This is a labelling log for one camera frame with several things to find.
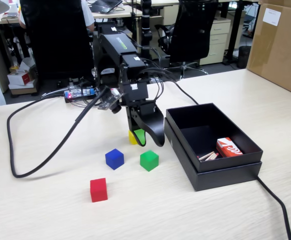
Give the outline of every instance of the chair back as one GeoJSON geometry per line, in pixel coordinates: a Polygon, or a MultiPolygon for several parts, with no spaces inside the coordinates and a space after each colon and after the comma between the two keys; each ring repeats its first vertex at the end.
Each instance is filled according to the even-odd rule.
{"type": "Polygon", "coordinates": [[[40,79],[91,76],[93,53],[81,0],[20,0],[40,79]]]}
{"type": "Polygon", "coordinates": [[[171,31],[170,62],[192,62],[208,56],[218,4],[218,0],[179,0],[171,31]]]}

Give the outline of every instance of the white label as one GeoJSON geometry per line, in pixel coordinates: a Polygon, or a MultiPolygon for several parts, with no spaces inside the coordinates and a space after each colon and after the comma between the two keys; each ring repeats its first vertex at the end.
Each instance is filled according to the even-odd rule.
{"type": "Polygon", "coordinates": [[[132,90],[138,90],[138,84],[130,84],[132,90]]]}
{"type": "Polygon", "coordinates": [[[268,24],[278,26],[280,16],[281,16],[281,12],[276,11],[276,10],[272,10],[270,8],[266,8],[265,13],[264,13],[264,17],[263,17],[263,21],[268,23],[268,24]]]}
{"type": "Polygon", "coordinates": [[[102,70],[101,75],[113,74],[113,73],[115,73],[115,69],[114,68],[106,68],[106,69],[102,70]]]}

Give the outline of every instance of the person's arm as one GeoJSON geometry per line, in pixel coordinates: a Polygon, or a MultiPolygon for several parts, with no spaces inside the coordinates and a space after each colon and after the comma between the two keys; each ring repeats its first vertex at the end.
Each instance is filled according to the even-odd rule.
{"type": "Polygon", "coordinates": [[[89,29],[90,32],[93,32],[95,30],[95,24],[92,23],[90,26],[87,26],[86,28],[89,29]]]}
{"type": "Polygon", "coordinates": [[[85,26],[87,29],[90,30],[90,32],[93,32],[95,30],[95,18],[92,16],[92,12],[88,6],[87,1],[81,0],[81,6],[85,21],[85,26]]]}
{"type": "Polygon", "coordinates": [[[19,15],[19,24],[20,24],[21,28],[23,28],[23,29],[27,28],[27,26],[25,24],[24,16],[22,15],[22,11],[20,12],[20,15],[19,15]]]}

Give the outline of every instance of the red box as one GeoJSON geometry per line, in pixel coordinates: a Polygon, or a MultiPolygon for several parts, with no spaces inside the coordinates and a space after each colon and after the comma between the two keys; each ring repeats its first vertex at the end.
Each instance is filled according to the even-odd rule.
{"type": "Polygon", "coordinates": [[[93,203],[108,200],[106,179],[100,178],[91,180],[90,193],[93,203]]]}
{"type": "Polygon", "coordinates": [[[10,84],[24,86],[30,82],[30,76],[27,72],[16,71],[7,75],[10,84]]]}
{"type": "Polygon", "coordinates": [[[229,137],[218,139],[216,141],[216,149],[224,158],[236,157],[243,154],[229,137]]]}

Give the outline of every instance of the black box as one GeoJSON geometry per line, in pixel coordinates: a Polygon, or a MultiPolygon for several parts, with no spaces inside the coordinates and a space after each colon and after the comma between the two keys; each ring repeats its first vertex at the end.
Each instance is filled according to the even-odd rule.
{"type": "Polygon", "coordinates": [[[213,103],[166,110],[164,132],[196,191],[255,180],[263,151],[213,103]],[[243,155],[200,162],[229,137],[243,155]]]}

